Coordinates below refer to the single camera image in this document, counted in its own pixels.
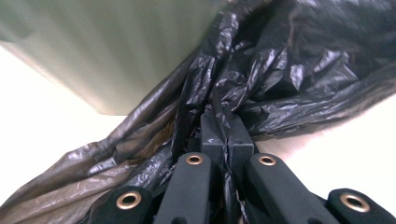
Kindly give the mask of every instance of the wrinkled plastic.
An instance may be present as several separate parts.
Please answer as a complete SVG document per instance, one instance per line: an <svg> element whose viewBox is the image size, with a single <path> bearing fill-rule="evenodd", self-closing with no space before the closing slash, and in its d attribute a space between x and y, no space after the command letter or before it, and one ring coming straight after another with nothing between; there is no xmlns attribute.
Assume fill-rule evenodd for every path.
<svg viewBox="0 0 396 224"><path fill-rule="evenodd" d="M64 155L15 192L0 213L12 220L17 214L8 209L72 183L91 181L127 159L147 160L120 186L156 189L186 151L186 139L199 132L205 109L216 112L228 143L227 164L233 141L227 111L239 115L250 135L262 140L330 127L394 92L395 1L231 2L201 46L108 138ZM231 179L227 173L225 188L233 189ZM231 207L238 205L232 191L226 200Z"/></svg>

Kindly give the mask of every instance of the black plastic bag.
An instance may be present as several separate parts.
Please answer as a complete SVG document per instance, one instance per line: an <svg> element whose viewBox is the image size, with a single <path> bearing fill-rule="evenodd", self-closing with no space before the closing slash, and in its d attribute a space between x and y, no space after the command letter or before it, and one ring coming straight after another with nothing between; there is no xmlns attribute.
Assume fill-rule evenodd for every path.
<svg viewBox="0 0 396 224"><path fill-rule="evenodd" d="M241 117L254 139L263 140L324 129L394 92L395 1L231 2L201 46L108 138L67 153L20 188L0 208L0 222L76 223L94 199L115 186L97 186L100 194L71 200L62 212L57 201L46 195L76 194L78 190L60 189L90 182L125 161L146 159L136 168L130 165L129 174L117 186L155 190L169 179L177 157L186 152L186 139L199 134L200 115L209 107L217 113L225 140L232 139L225 108ZM224 182L233 183L231 174ZM53 208L40 212L37 207L30 216L19 216L18 210L36 198L53 200ZM71 216L74 203L80 208ZM92 210L99 203L105 202L96 201ZM92 210L83 220L90 219Z"/></svg>

